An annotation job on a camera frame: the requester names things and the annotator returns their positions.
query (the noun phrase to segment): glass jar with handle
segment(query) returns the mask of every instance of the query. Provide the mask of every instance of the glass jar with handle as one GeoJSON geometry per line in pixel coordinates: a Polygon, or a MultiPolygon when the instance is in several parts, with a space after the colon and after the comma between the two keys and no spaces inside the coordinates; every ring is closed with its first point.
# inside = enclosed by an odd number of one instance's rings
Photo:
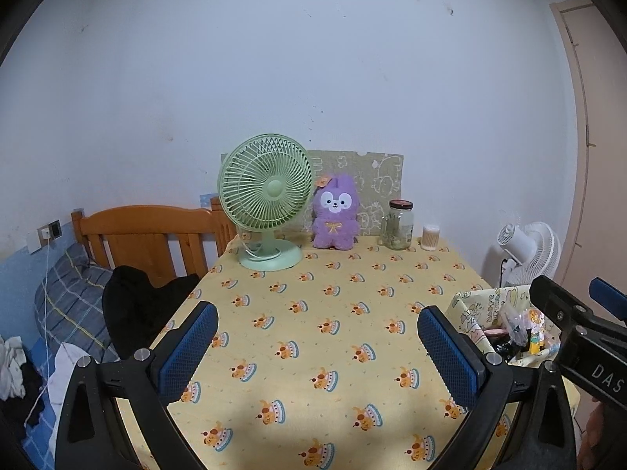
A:
{"type": "Polygon", "coordinates": [[[379,243],[394,251],[409,249],[414,230],[414,204],[407,200],[391,200],[390,211],[381,219],[379,243]]]}

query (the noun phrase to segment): plush toy eye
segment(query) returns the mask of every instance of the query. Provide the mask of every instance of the plush toy eye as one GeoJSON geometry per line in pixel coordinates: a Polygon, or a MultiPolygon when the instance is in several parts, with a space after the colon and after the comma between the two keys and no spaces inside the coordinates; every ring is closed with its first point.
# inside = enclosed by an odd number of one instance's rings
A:
{"type": "Polygon", "coordinates": [[[333,195],[329,191],[325,191],[320,196],[320,204],[324,207],[325,205],[330,205],[331,201],[333,201],[333,195]]]}
{"type": "Polygon", "coordinates": [[[346,192],[340,194],[339,200],[342,208],[350,208],[350,205],[352,205],[352,198],[346,192]]]}

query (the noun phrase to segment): blue wall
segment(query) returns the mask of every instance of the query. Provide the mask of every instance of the blue wall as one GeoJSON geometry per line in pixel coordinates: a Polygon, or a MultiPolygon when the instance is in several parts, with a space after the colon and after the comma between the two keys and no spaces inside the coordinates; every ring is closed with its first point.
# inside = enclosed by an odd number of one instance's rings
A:
{"type": "MultiPolygon", "coordinates": [[[[62,235],[50,244],[48,269],[76,240],[71,222],[62,235]]],[[[40,336],[33,314],[37,287],[46,276],[47,247],[28,254],[23,248],[0,263],[0,334],[3,338],[22,336],[24,346],[32,348],[40,336]]]]}

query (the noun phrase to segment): door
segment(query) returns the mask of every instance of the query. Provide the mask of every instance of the door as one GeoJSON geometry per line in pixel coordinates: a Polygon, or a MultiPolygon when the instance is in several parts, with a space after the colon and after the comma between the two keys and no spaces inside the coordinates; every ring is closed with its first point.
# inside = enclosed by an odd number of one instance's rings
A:
{"type": "MultiPolygon", "coordinates": [[[[578,112],[584,114],[587,133],[587,143],[580,143],[587,147],[581,218],[574,228],[573,253],[564,257],[562,285],[595,314],[616,322],[590,300],[587,289],[601,277],[627,292],[627,53],[596,7],[581,0],[570,9],[561,5],[570,42],[566,48],[573,53],[571,72],[580,85],[575,90],[582,94],[578,112]]],[[[582,393],[576,415],[580,426],[593,408],[582,393]]]]}

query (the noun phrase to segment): white fan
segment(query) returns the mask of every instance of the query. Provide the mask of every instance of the white fan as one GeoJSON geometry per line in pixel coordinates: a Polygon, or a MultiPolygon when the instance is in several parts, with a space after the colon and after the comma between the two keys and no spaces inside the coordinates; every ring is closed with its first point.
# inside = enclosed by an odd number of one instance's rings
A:
{"type": "Polygon", "coordinates": [[[530,284],[538,276],[553,279],[562,246],[545,222],[524,226],[508,224],[498,234],[497,242],[512,257],[504,267],[509,270],[506,284],[530,284]]]}

